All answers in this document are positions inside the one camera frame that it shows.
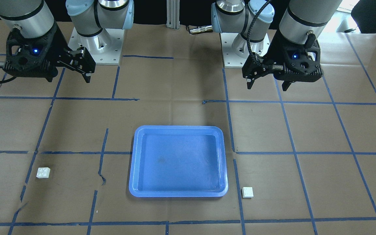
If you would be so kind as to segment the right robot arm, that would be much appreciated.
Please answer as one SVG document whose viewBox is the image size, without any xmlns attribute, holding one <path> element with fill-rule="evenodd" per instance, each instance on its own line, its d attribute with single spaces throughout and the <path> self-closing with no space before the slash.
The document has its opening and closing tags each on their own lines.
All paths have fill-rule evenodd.
<svg viewBox="0 0 376 235">
<path fill-rule="evenodd" d="M 125 30 L 134 22 L 132 0 L 67 0 L 74 25 L 69 42 L 44 0 L 0 0 L 0 18 L 11 29 L 0 69 L 17 77 L 52 82 L 58 67 L 90 82 L 96 65 L 119 65 Z"/>
</svg>

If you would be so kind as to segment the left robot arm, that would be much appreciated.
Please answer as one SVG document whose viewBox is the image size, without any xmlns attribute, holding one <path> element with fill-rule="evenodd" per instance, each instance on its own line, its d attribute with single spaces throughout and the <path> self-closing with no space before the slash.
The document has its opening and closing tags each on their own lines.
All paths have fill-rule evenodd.
<svg viewBox="0 0 376 235">
<path fill-rule="evenodd" d="M 217 33 L 238 33 L 246 61 L 242 76 L 247 88 L 273 74 L 282 90 L 294 82 L 316 82 L 323 76 L 318 37 L 339 7 L 340 0 L 291 0 L 265 55 L 252 44 L 264 40 L 276 10 L 270 0 L 217 0 L 211 6 L 211 25 Z"/>
</svg>

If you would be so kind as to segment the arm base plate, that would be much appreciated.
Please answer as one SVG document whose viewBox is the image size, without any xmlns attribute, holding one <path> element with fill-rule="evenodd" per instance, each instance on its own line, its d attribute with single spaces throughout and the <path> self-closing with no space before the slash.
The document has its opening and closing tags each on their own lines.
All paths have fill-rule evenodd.
<svg viewBox="0 0 376 235">
<path fill-rule="evenodd" d="M 249 56 L 246 40 L 238 33 L 220 33 L 220 39 L 224 68 L 241 69 Z M 250 46 L 252 52 L 264 56 L 270 46 L 269 33 L 266 33 L 263 41 L 251 42 Z"/>
<path fill-rule="evenodd" d="M 103 29 L 96 36 L 83 37 L 74 28 L 68 46 L 71 49 L 86 47 L 97 65 L 118 66 L 122 56 L 125 33 L 126 31 L 122 29 Z"/>
</svg>

